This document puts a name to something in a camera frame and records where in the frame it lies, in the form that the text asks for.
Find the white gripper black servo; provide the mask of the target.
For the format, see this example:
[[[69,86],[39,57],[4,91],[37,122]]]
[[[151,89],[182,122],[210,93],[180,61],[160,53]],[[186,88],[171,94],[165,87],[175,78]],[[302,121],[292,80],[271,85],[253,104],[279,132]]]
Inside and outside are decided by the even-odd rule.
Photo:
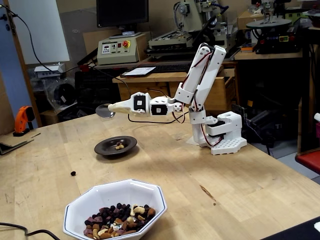
[[[151,96],[149,93],[137,92],[130,99],[108,105],[108,110],[113,113],[131,114],[134,116],[149,117]]]

